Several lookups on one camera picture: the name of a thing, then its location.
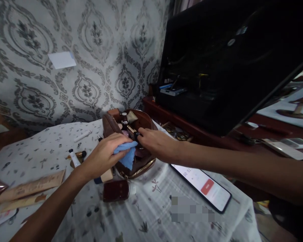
person's right hand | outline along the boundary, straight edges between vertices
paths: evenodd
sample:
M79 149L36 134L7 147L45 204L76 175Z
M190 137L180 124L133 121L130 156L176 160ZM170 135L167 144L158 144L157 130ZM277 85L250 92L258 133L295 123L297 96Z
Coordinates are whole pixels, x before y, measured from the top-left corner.
M123 134L113 133L108 138L99 142L89 157L74 171L80 173L88 181L101 176L104 172L114 166L129 151L120 151L113 154L114 150L123 143L132 142L132 139Z
M171 163L180 157L182 142L174 140L162 131L139 128L138 141L163 162Z

smartphone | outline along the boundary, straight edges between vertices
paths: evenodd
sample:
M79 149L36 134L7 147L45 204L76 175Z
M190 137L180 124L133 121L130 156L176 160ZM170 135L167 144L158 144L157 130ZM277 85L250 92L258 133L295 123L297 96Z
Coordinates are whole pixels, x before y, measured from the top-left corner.
M224 213L231 193L203 171L179 165L170 166L180 174L218 213Z

white tube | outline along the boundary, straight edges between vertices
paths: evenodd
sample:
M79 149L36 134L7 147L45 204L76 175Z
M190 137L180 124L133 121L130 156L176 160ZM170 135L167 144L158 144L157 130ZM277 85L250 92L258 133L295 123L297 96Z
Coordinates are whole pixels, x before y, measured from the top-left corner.
M79 140L83 139L85 136L88 136L91 133L92 133L91 130L85 131L81 136L74 139L74 143L78 142Z
M75 167L75 168L78 167L81 163L80 163L80 161L78 160L78 158L76 157L76 155L74 154L73 149L70 149L70 150L69 150L69 153L70 153L70 156L71 156L71 158L72 158L74 167Z

red button on screen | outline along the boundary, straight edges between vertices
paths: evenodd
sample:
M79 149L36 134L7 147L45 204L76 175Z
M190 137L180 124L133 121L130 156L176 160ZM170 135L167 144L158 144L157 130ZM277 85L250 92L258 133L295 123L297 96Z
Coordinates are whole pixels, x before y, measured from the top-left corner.
M208 179L206 181L206 183L204 184L204 186L202 187L201 192L204 195L207 195L213 185L214 185L214 182L212 180Z

makeup bag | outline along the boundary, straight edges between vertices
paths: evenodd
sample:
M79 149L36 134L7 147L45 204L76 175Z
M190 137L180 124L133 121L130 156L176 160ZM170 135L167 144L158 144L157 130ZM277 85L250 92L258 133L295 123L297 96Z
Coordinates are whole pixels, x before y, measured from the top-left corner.
M136 131L138 131L139 128L149 128L153 130L157 130L156 125L150 118L150 116L142 111L135 110L135 109L126 109L124 113L129 113L132 111L138 118L138 120L130 123L130 126L134 128ZM108 137L109 135L113 133L121 133L122 131L119 128L117 123L121 123L121 117L120 117L120 111L119 109L111 109L106 114L102 116L102 123L103 123L103 136ZM146 149L142 150L143 157L134 158L132 170L129 170L126 168L123 164L120 162L117 162L115 167L120 173L121 176L123 176L125 179L134 179L143 173L145 173L149 168L153 166L153 164L156 161L155 156L153 156L149 151Z

